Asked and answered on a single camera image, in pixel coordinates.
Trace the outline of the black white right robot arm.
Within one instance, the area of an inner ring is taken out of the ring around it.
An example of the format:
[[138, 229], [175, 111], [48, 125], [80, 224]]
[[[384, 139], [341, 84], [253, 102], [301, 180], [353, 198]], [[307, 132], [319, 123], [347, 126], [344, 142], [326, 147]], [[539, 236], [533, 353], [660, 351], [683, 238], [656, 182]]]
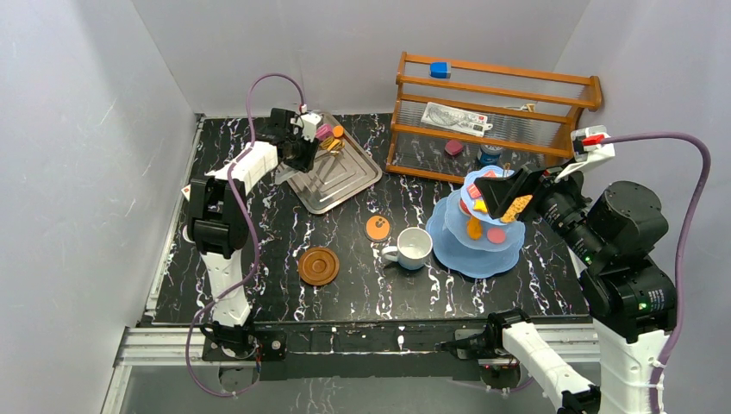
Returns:
[[517, 359], [558, 413], [652, 412], [652, 372], [676, 327], [678, 305], [675, 285], [650, 257], [668, 230], [657, 195], [617, 181], [591, 200], [582, 193], [581, 172], [531, 165], [474, 184], [494, 217], [527, 197], [519, 219], [542, 218], [580, 259], [578, 282], [597, 334], [601, 381], [577, 373], [521, 309], [492, 313], [481, 333], [437, 349]]

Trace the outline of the brown chocolate chip cookie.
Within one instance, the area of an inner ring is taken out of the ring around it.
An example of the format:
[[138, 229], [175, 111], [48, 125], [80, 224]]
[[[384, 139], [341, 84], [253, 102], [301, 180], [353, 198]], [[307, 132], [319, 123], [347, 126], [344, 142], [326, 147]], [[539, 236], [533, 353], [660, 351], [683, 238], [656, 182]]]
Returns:
[[533, 198], [532, 195], [526, 195], [516, 198], [503, 216], [500, 217], [501, 223], [512, 223], [515, 222], [518, 216], [525, 210], [529, 202]]

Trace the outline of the orange oval pastry piece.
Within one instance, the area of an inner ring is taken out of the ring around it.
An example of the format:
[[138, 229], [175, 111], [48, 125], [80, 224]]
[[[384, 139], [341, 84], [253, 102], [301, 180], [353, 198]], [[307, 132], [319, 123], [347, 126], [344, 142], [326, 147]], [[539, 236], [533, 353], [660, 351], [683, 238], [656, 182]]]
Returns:
[[471, 217], [467, 224], [465, 231], [472, 240], [479, 240], [483, 235], [482, 222], [476, 217]]

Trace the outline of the orange yellow pastry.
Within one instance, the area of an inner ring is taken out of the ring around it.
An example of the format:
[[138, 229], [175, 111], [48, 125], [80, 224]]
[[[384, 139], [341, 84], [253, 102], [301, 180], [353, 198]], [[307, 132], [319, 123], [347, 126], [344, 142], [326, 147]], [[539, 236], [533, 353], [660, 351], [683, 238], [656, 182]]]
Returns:
[[487, 205], [482, 198], [473, 201], [472, 210], [484, 214], [488, 213]]

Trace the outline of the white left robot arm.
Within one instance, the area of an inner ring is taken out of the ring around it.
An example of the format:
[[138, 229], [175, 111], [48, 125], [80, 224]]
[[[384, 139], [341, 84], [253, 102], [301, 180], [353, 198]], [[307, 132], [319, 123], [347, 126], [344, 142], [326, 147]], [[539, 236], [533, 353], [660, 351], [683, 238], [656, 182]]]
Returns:
[[242, 327], [251, 312], [243, 287], [241, 250], [254, 236], [245, 198], [269, 172], [286, 166], [307, 173], [314, 166], [322, 116], [305, 107], [273, 109], [260, 134], [224, 167], [194, 178], [182, 192], [188, 203], [185, 237], [201, 255], [214, 297], [213, 323], [233, 327], [224, 348], [237, 359], [253, 355], [256, 334]]

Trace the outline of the steel food tongs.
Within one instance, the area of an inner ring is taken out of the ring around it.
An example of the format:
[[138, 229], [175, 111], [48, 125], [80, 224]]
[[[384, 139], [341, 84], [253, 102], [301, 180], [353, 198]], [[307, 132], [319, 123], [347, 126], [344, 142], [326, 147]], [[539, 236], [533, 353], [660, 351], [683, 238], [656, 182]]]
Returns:
[[322, 151], [319, 148], [320, 143], [318, 140], [283, 141], [278, 149], [284, 158], [275, 172], [275, 183], [280, 185], [298, 174], [310, 173], [318, 160], [336, 156]]

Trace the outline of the pink round macaron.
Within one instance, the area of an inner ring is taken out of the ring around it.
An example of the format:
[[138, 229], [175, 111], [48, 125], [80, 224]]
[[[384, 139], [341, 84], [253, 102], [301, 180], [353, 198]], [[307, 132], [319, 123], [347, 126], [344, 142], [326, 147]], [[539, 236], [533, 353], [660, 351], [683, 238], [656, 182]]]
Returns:
[[501, 245], [506, 242], [507, 234], [502, 228], [493, 227], [486, 231], [486, 238], [490, 243]]

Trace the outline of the pink layered cake slice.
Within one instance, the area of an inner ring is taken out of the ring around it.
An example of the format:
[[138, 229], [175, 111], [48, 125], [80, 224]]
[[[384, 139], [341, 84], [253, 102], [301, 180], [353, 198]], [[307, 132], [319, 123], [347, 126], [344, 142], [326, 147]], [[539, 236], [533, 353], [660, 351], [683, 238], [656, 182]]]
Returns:
[[482, 197], [481, 191], [477, 188], [477, 186], [474, 184], [475, 180], [473, 180], [467, 187], [466, 191], [470, 199], [479, 199]]

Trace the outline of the red sprinkled donut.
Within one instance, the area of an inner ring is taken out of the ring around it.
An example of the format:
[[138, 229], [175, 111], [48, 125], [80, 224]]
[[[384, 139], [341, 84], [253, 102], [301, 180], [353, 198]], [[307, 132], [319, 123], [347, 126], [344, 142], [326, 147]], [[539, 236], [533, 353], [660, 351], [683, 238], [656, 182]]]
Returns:
[[467, 207], [466, 203], [462, 199], [459, 200], [459, 209], [467, 217], [472, 217], [470, 209]]

